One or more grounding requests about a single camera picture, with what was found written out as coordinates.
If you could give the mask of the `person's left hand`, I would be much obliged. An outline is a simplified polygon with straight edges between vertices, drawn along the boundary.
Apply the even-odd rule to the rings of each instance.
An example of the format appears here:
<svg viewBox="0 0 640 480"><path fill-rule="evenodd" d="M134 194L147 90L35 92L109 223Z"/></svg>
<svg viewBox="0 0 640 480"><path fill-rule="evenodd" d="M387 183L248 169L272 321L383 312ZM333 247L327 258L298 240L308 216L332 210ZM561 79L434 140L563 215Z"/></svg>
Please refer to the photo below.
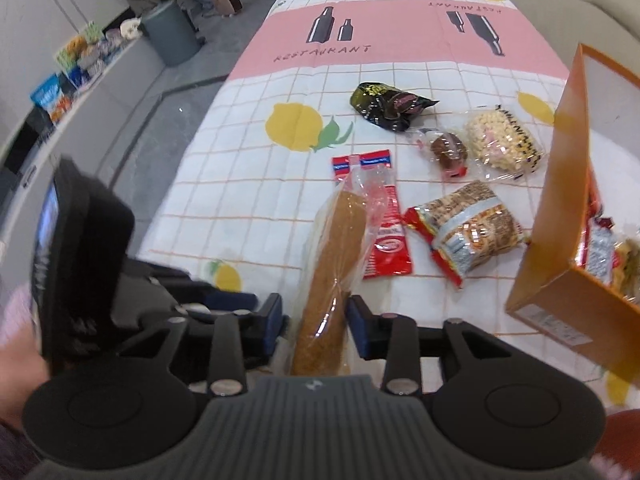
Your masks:
<svg viewBox="0 0 640 480"><path fill-rule="evenodd" d="M12 292L1 318L1 423L21 430L30 395L49 378L32 327L32 295L25 283Z"/></svg>

